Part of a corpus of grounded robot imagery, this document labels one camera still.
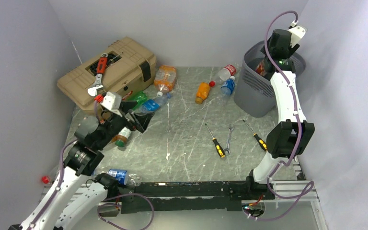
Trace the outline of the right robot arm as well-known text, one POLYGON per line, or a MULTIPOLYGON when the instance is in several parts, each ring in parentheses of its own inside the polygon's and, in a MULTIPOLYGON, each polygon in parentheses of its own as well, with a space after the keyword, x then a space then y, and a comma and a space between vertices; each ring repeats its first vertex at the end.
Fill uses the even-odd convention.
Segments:
POLYGON ((278 110, 278 124, 266 141, 253 135, 265 155, 246 179, 242 192, 245 198, 268 194, 273 188, 270 179, 281 166, 290 165, 303 153, 315 131, 314 123, 308 122, 302 112, 296 89, 296 78, 304 71, 305 63, 295 51, 305 32, 301 26, 275 29, 243 58, 241 82, 251 87, 248 95, 253 97, 247 112, 262 117, 274 106, 278 110))

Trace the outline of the brown bottle green cap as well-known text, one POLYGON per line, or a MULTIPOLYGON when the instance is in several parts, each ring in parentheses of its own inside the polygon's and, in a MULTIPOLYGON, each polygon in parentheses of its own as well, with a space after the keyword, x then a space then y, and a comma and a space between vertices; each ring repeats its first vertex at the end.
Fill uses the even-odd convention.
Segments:
POLYGON ((132 133, 132 130, 125 127, 115 136, 115 145, 118 147, 125 147, 127 145, 128 139, 132 133))

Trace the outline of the clear bottle blue label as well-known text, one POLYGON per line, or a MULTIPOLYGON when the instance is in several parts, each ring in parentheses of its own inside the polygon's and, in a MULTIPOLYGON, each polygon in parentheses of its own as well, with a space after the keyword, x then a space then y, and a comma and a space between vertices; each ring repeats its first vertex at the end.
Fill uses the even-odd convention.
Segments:
POLYGON ((146 100, 138 109, 134 111, 136 115, 145 115, 149 113, 154 113, 168 103, 169 99, 172 97, 171 93, 161 94, 155 98, 146 100))

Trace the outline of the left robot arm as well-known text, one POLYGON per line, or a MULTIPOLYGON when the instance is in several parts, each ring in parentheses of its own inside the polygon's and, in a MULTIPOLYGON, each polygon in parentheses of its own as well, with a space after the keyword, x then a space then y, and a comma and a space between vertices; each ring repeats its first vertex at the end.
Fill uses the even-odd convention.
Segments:
POLYGON ((124 128, 144 133, 153 112, 132 111, 135 101, 102 105, 110 115, 103 122, 95 116, 82 120, 74 133, 75 140, 66 144, 67 156, 60 153, 58 175, 34 211, 11 230, 66 230, 74 226, 101 201, 121 197, 126 185, 107 173, 94 175, 104 158, 104 147, 124 128))

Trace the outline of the red label sauce bottle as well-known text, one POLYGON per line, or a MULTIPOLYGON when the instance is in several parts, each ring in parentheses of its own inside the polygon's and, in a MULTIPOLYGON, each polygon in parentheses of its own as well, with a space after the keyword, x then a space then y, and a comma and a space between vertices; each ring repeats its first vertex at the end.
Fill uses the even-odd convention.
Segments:
POLYGON ((263 59, 262 61, 259 62, 259 64, 257 65, 255 72, 258 73, 260 76, 264 77, 267 74, 266 71, 266 60, 263 59))

